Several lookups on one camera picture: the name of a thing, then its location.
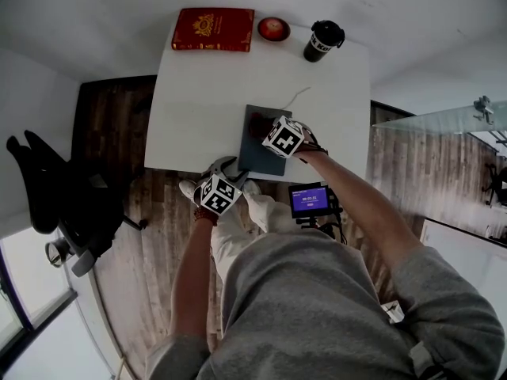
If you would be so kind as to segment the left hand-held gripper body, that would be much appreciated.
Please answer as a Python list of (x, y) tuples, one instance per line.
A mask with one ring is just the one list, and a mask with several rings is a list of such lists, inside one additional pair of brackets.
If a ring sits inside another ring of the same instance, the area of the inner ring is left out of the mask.
[(234, 190), (226, 174), (203, 174), (200, 180), (200, 205), (217, 215), (225, 214), (239, 199), (242, 190)]

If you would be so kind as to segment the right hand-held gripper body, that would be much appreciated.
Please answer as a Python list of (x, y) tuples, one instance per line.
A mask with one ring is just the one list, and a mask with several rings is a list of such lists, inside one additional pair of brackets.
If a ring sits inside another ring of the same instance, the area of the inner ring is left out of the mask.
[(281, 158), (290, 158), (298, 151), (317, 149), (318, 141), (307, 125), (281, 116), (262, 146)]

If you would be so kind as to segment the grey notebook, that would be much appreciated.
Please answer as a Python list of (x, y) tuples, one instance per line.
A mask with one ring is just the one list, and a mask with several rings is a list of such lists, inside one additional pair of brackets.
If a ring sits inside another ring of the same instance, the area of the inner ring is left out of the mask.
[(279, 180), (284, 175), (286, 161), (262, 146), (260, 139), (250, 135), (249, 125), (251, 116), (258, 113), (267, 119), (277, 119), (281, 116), (292, 117), (292, 112), (283, 109), (266, 108), (248, 104), (242, 130), (242, 141), (238, 156), (238, 169), (248, 169), (250, 177), (254, 173), (276, 176)]

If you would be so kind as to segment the person's right forearm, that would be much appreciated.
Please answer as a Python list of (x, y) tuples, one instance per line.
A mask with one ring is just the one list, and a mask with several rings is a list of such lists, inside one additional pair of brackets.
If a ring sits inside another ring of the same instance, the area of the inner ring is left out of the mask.
[(350, 218), (379, 251), (389, 268), (405, 260), (422, 243), (387, 198), (365, 180), (320, 151), (295, 154), (332, 188)]

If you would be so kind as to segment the person's left forearm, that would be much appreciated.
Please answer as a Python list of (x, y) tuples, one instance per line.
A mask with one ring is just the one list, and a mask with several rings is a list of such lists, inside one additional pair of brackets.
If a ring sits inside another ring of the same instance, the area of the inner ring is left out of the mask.
[(189, 240), (171, 293), (170, 333), (207, 339), (210, 245), (213, 223), (199, 218)]

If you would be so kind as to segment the person's left white shoe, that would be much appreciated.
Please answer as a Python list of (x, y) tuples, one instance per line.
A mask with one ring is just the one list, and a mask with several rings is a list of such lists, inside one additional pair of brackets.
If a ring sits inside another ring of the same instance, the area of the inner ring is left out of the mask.
[(193, 204), (200, 205), (199, 187), (193, 180), (181, 180), (178, 184), (181, 193)]

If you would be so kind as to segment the white trousers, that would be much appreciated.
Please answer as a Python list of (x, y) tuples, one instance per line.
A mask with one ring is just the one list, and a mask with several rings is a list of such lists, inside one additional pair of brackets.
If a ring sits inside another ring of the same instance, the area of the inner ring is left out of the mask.
[[(265, 234), (300, 230), (287, 204), (262, 194), (247, 194), (246, 202), (250, 218)], [(217, 226), (212, 229), (211, 247), (216, 271), (223, 283), (234, 260), (253, 240), (254, 237), (245, 231), (236, 206), (219, 217)]]

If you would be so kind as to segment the white table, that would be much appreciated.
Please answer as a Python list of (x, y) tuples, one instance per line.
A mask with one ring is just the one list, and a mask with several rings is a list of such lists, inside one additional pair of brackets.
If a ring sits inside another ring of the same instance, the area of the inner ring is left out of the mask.
[(311, 36), (293, 25), (283, 42), (253, 34), (250, 51), (175, 51), (166, 46), (147, 130), (144, 164), (200, 173), (238, 155), (247, 105), (286, 108), (331, 158), (364, 177), (368, 162), (368, 49), (346, 41), (310, 63)]

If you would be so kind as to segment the small purple-screen monitor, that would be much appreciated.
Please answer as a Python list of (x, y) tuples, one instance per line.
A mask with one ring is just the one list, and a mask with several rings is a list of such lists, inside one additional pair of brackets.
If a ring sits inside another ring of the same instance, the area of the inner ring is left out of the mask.
[(326, 185), (317, 182), (288, 187), (292, 217), (304, 219), (332, 214), (332, 200)]

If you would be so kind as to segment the black monitor stand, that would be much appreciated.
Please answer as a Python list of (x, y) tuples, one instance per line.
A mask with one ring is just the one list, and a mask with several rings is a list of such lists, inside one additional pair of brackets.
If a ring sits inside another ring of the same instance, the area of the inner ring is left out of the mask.
[(341, 213), (343, 212), (343, 208), (340, 205), (340, 202), (333, 190), (326, 185), (329, 189), (330, 199), (332, 200), (332, 214), (327, 216), (320, 217), (310, 217), (310, 218), (293, 218), (297, 225), (301, 226), (302, 229), (310, 229), (315, 228), (320, 230), (324, 234), (330, 236), (335, 239), (334, 228), (338, 228), (340, 234), (340, 242), (343, 245), (347, 245), (347, 239), (344, 234)]

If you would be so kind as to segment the small brown bowl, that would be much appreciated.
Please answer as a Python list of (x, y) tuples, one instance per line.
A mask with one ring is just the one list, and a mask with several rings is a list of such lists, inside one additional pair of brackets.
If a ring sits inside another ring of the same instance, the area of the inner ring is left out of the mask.
[(257, 32), (269, 42), (282, 42), (291, 35), (289, 24), (278, 17), (265, 17), (257, 24)]

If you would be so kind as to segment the black travel mug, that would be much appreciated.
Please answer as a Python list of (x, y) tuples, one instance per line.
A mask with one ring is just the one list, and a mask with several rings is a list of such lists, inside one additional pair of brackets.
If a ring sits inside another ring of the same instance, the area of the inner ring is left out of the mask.
[(310, 63), (320, 61), (334, 48), (340, 48), (345, 42), (345, 31), (329, 20), (316, 21), (311, 26), (311, 37), (303, 50), (303, 57)]

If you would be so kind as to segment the red apple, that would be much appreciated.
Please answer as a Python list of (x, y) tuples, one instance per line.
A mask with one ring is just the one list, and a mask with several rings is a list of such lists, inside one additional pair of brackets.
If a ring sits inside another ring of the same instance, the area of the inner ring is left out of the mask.
[(275, 17), (265, 18), (259, 23), (258, 31), (267, 40), (282, 40), (285, 35), (284, 22)]

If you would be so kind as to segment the red hardcover book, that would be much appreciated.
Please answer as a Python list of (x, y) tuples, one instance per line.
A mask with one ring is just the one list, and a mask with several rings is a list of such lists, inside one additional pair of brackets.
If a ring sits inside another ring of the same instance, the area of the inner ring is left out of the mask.
[(179, 13), (170, 46), (181, 50), (249, 52), (253, 9), (185, 8)]

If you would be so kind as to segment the black high-back office chair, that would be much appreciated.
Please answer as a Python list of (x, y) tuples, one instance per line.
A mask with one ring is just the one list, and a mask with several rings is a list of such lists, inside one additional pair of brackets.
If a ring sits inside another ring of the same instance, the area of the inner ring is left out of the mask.
[(124, 213), (123, 198), (98, 173), (89, 175), (74, 161), (66, 161), (41, 137), (25, 131), (22, 146), (16, 137), (6, 149), (16, 160), (27, 193), (32, 228), (39, 234), (59, 230), (76, 257), (71, 271), (83, 277), (112, 247), (123, 223), (141, 231), (148, 221), (134, 222)]

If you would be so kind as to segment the grey sweatshirt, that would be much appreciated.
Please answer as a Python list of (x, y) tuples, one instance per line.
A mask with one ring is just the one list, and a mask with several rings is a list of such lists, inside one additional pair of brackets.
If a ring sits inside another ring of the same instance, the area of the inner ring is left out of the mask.
[(493, 307), (433, 248), (392, 274), (405, 311), (392, 325), (360, 253), (317, 230), (265, 234), (223, 288), (221, 345), (168, 337), (149, 380), (416, 380), (411, 349), (462, 380), (494, 380), (505, 347)]

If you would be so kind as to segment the frosted glass door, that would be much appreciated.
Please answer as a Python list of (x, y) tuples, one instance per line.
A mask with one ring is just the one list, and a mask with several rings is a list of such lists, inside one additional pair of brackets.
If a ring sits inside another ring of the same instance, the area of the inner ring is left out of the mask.
[(461, 108), (452, 108), (378, 123), (375, 124), (375, 127), (433, 135), (507, 131), (507, 101), (491, 102), (491, 107), (494, 109), (494, 125), (488, 125), (475, 119), (474, 115), (478, 115), (478, 112), (475, 111), (473, 104)]

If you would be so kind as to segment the white power strip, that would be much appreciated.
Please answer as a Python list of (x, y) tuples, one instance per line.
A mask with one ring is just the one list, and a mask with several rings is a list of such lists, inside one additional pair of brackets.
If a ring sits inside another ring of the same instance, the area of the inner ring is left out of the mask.
[(405, 314), (398, 300), (387, 302), (381, 305), (383, 311), (389, 317), (389, 322), (394, 325), (403, 321)]

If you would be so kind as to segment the black swivel chair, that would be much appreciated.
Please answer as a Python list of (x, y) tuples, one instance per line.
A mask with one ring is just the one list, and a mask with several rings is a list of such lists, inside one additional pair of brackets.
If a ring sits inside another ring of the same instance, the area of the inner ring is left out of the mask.
[(482, 192), (490, 192), (490, 198), (485, 202), (485, 205), (492, 207), (493, 199), (496, 196), (497, 201), (502, 206), (507, 207), (507, 167), (497, 171), (496, 165), (485, 164), (489, 170), (491, 183), (488, 187), (482, 187)]

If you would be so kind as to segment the white partition panel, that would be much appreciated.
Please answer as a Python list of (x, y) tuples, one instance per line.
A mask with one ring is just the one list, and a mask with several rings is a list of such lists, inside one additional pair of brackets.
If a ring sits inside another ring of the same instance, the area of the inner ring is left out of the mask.
[(428, 218), (422, 225), (421, 242), (436, 249), (490, 302), (507, 333), (507, 248)]

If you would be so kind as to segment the black window frame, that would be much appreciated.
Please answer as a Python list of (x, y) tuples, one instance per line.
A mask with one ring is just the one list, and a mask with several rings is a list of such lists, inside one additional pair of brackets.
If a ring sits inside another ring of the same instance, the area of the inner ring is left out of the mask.
[(21, 324), (6, 345), (0, 348), (0, 378), (3, 378), (36, 338), (76, 300), (78, 293), (72, 288), (67, 289), (35, 321), (31, 321), (21, 304), (0, 250), (0, 295), (13, 308), (14, 316)]

